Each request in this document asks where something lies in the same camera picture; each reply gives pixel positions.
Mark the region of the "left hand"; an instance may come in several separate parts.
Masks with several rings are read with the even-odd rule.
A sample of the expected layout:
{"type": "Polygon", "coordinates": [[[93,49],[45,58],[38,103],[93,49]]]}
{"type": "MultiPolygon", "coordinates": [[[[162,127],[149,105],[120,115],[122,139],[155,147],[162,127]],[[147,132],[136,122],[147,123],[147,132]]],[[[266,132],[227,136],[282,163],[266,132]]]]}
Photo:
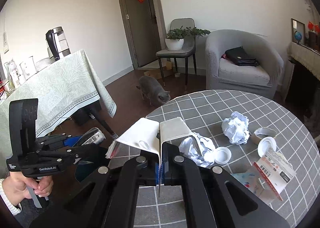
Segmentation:
{"type": "Polygon", "coordinates": [[[40,181],[25,177],[21,172],[10,172],[2,181],[1,197],[5,203],[17,206],[23,199],[31,199],[28,187],[39,197],[48,197],[53,189],[53,177],[42,177],[40,181]]]}

